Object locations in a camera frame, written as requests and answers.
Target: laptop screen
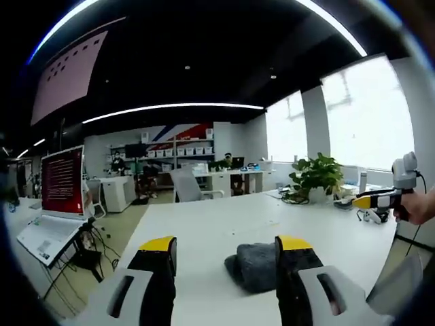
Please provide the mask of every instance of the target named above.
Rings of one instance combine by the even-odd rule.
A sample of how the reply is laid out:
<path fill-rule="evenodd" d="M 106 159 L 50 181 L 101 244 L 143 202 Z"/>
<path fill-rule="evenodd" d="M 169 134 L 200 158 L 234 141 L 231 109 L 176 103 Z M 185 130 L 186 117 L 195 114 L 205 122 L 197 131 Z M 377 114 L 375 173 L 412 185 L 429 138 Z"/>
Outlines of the laptop screen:
<path fill-rule="evenodd" d="M 82 155 L 79 146 L 42 159 L 43 210 L 83 215 Z"/>

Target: floor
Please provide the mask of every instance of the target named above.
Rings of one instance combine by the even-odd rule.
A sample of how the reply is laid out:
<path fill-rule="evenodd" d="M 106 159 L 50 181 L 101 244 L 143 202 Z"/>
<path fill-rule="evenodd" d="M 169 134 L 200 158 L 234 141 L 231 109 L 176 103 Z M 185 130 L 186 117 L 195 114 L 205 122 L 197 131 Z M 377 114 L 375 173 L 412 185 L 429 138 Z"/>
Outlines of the floor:
<path fill-rule="evenodd" d="M 159 197 L 150 200 L 150 204 L 169 203 L 172 202 L 172 199 L 171 191 L 161 192 L 159 193 Z M 113 248 L 121 255 L 131 237 L 131 234 L 135 230 L 136 225 L 139 223 L 140 218 L 142 218 L 148 207 L 149 205 L 130 206 L 122 213 L 108 214 L 103 219 L 98 220 L 97 225 L 104 227 L 105 231 L 108 234 L 111 234 L 111 238 L 105 238 L 106 245 Z M 97 248 L 99 251 L 103 251 L 103 246 L 99 241 L 97 241 Z M 408 243 L 398 239 L 394 241 L 379 280 L 384 279 L 400 264 L 404 259 L 408 248 Z M 416 247 L 412 247 L 410 250 L 411 253 L 416 251 L 419 252 L 423 266 L 425 266 L 428 263 L 431 254 L 428 251 L 417 249 Z M 106 255 L 108 258 L 102 258 L 101 267 L 104 276 L 108 277 L 113 273 L 109 259 L 113 260 L 117 257 L 116 254 L 110 250 L 106 250 Z M 58 291 L 54 287 L 50 290 L 46 298 L 46 304 L 54 316 L 63 319 L 65 317 L 71 318 L 74 314 L 77 314 L 77 312 L 84 309 L 85 303 L 87 303 L 88 294 L 98 285 L 98 283 L 87 270 L 78 268 L 75 272 L 70 268 L 65 268 L 64 272 L 57 278 L 55 285 Z"/>

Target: office chair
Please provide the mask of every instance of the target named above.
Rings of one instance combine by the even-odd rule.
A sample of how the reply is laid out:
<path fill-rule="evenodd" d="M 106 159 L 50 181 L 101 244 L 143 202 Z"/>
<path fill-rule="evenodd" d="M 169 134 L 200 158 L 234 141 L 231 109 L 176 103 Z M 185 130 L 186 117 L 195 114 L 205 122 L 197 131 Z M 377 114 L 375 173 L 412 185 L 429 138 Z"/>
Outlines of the office chair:
<path fill-rule="evenodd" d="M 367 303 L 378 314 L 398 316 L 422 280 L 419 254 L 408 255 L 390 275 L 375 284 Z"/>
<path fill-rule="evenodd" d="M 106 216 L 106 211 L 103 207 L 103 204 L 101 204 L 101 180 L 99 179 L 91 179 L 87 182 L 90 193 L 92 194 L 92 205 L 94 205 L 95 211 L 97 211 L 97 207 L 99 206 L 101 209 L 102 214 L 97 216 L 95 214 L 95 219 L 101 219 L 104 216 Z"/>
<path fill-rule="evenodd" d="M 222 190 L 201 191 L 193 175 L 192 168 L 188 166 L 172 170 L 169 174 L 180 202 L 196 202 L 197 200 L 206 199 L 206 195 L 211 195 L 213 198 L 214 194 L 220 194 L 221 198 L 224 197 Z"/>

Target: monitor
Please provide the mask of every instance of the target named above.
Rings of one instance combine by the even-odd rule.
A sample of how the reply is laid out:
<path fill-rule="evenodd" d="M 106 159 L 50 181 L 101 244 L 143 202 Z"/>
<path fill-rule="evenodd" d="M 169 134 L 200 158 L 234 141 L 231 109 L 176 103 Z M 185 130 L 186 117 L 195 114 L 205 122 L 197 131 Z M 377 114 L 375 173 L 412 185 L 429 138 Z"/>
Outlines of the monitor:
<path fill-rule="evenodd" d="M 146 144 L 130 144 L 125 145 L 125 157 L 126 158 L 140 158 L 146 156 Z"/>
<path fill-rule="evenodd" d="M 42 210 L 57 217 L 85 218 L 82 195 L 83 146 L 41 159 Z"/>
<path fill-rule="evenodd" d="M 231 168 L 243 168 L 245 165 L 245 158 L 232 158 Z"/>

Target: gray cloth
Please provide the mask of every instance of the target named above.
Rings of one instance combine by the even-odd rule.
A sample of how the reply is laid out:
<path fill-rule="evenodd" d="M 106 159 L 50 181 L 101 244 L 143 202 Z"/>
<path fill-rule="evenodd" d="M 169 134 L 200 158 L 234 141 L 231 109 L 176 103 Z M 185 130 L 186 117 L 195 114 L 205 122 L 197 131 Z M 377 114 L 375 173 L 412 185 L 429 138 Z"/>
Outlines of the gray cloth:
<path fill-rule="evenodd" d="M 225 259 L 225 267 L 235 283 L 250 293 L 262 293 L 276 288 L 273 243 L 240 244 L 237 254 Z"/>

